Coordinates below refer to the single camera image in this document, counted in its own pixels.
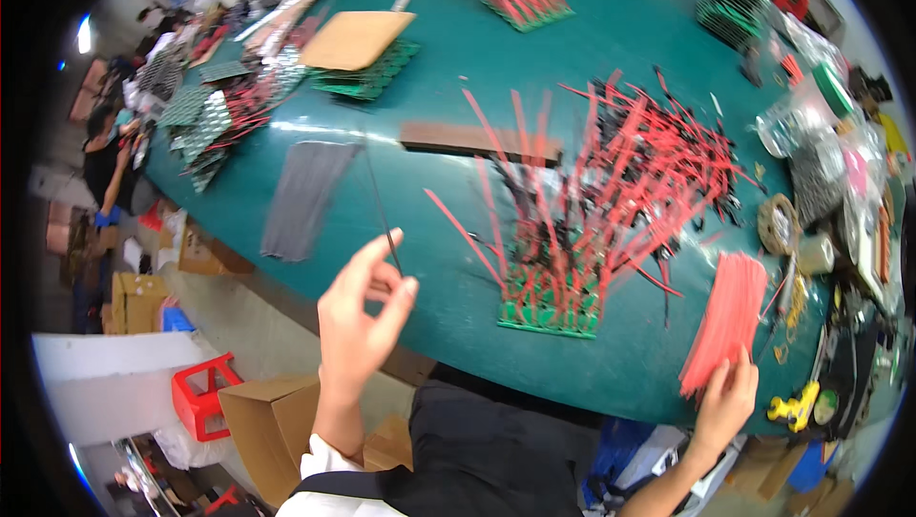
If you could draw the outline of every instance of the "teal work table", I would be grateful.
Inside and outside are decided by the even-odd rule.
[[[322,0],[337,10],[387,10],[395,0]],[[420,52],[375,102],[343,103],[310,89],[308,83],[276,110],[269,128],[246,136],[210,187],[195,195],[182,166],[154,142],[147,173],[163,192],[187,208],[203,228],[252,260],[258,268],[304,297],[315,299],[350,256],[381,232],[365,157],[358,155],[333,191],[323,231],[312,257],[284,263],[260,256],[260,241],[271,197],[292,144],[307,140],[360,142],[365,130],[375,178],[388,222],[406,233],[399,249],[405,273],[420,282],[417,307],[400,344],[496,383],[561,403],[660,424],[691,425],[693,402],[679,395],[678,374],[700,326],[722,249],[760,250],[754,227],[762,193],[737,183],[743,203],[742,228],[723,225],[712,211],[697,235],[685,226],[682,251],[671,264],[672,284],[684,297],[671,297],[670,329],[664,328],[662,292],[642,277],[614,284],[605,303],[597,340],[577,340],[500,328],[499,291],[487,270],[423,188],[436,192],[468,230],[489,236],[482,192],[472,159],[417,154],[397,143],[405,121],[478,125],[462,95],[469,88],[495,127],[515,126],[510,89],[518,89],[529,125],[543,90],[552,91],[549,134],[568,151],[581,140],[587,102],[557,83],[585,89],[592,76],[607,77],[620,68],[623,81],[645,86],[661,99],[652,70],[661,66],[668,87],[685,106],[713,120],[709,93],[718,98],[727,134],[738,142],[739,162],[754,172],[766,168],[771,193],[791,196],[784,167],[765,152],[756,134],[746,131],[783,89],[773,81],[773,63],[763,62],[765,85],[754,88],[740,75],[740,56],[709,35],[693,19],[697,0],[567,0],[576,16],[529,33],[519,33],[478,0],[412,0],[417,19],[402,33],[419,42]],[[238,57],[241,45],[225,42],[212,62]],[[199,82],[190,70],[185,81]],[[510,233],[508,192],[499,190],[498,209]],[[702,244],[722,230],[722,236]],[[781,261],[761,257],[772,276]],[[647,271],[658,276],[651,262]],[[775,286],[769,288],[769,300]],[[814,289],[788,360],[779,365],[772,351],[760,363],[759,411],[747,431],[784,432],[763,414],[774,395],[788,398],[807,380],[817,345],[826,297]],[[767,332],[761,325],[754,354]],[[784,329],[776,344],[785,341]]]

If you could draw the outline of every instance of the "white plastic bag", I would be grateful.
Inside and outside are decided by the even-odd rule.
[[[174,424],[154,431],[153,438],[165,454],[168,465],[176,469],[220,463],[229,455],[232,447],[231,437],[210,442],[197,441],[177,418]]]

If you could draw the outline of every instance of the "black pants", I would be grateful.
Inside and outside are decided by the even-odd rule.
[[[440,365],[414,396],[413,472],[320,473],[292,495],[379,499],[411,517],[581,516],[600,424],[598,414]]]

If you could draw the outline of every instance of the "person's right hand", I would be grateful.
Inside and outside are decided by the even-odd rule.
[[[399,228],[391,230],[398,245]],[[369,377],[381,368],[394,350],[404,328],[419,283],[402,278],[385,258],[391,252],[384,235],[357,252],[318,301],[322,365],[318,370],[322,395],[332,393],[346,402],[359,398]],[[366,300],[384,302],[378,317],[364,310]]]
[[[716,368],[706,384],[696,430],[685,456],[710,468],[716,465],[719,454],[754,412],[758,376],[757,366],[750,363],[744,347],[737,364],[732,365],[726,359]]]

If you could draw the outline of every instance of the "white sleeve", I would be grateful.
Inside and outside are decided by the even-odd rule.
[[[312,434],[309,438],[309,449],[312,453],[302,454],[302,463],[299,465],[303,479],[326,471],[365,471],[328,445],[318,434]]]
[[[309,449],[311,454],[302,454],[300,475],[303,479],[327,471],[365,471],[318,434],[309,438]],[[382,500],[302,491],[283,503],[277,517],[403,517],[403,514]]]

